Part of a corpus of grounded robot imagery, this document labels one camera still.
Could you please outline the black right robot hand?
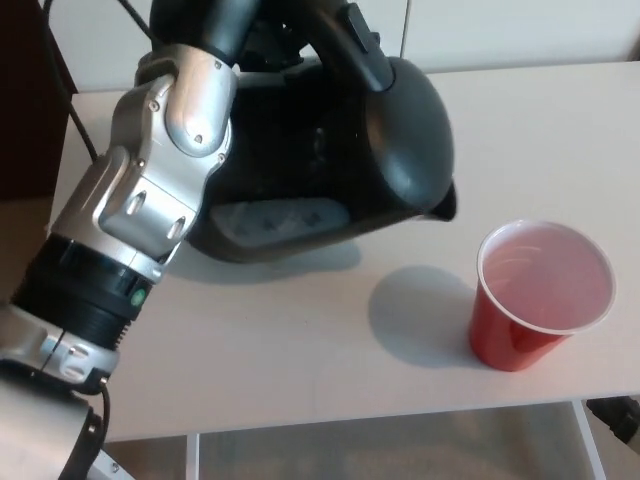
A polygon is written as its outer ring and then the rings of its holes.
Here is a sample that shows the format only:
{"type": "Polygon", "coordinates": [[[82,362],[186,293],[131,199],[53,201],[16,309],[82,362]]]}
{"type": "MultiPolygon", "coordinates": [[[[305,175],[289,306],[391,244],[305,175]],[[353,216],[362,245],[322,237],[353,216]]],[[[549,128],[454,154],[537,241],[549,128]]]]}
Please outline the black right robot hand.
{"type": "Polygon", "coordinates": [[[629,396],[590,399],[592,414],[609,427],[613,435],[639,453],[639,403],[629,396]]]}

